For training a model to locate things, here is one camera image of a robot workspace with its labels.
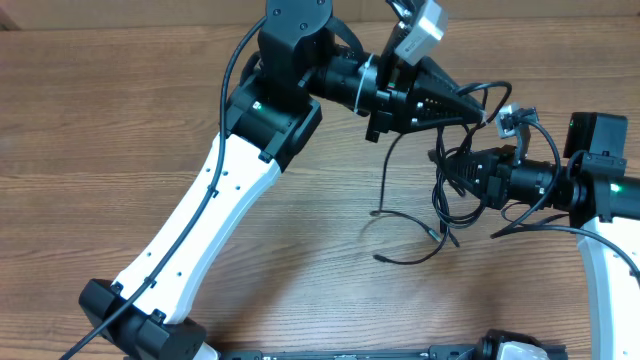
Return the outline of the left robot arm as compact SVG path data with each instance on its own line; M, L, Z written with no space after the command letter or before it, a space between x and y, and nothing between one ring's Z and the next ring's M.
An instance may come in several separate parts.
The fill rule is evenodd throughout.
M255 201L286 170L330 100L368 121L366 139L481 122L478 101L430 57L448 16L434 1L395 1L381 54L366 52L328 1L269 0L248 31L258 49L236 87L221 89L219 131L188 192L114 280L93 279L79 303L92 337L133 359L215 352L189 316L214 259Z

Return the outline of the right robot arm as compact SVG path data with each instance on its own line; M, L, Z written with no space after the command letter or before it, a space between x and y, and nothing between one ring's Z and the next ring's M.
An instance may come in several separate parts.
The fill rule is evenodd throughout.
M496 234L575 235L588 287L593 358L638 358L639 181L625 174L627 118L573 113L564 149L550 147L552 162L526 156L530 130L546 131L534 109L503 114L496 125L501 137L514 136L517 145L450 155L432 150L430 160L483 208L504 209L515 201L533 212L545 207L564 212L566 226L514 220Z

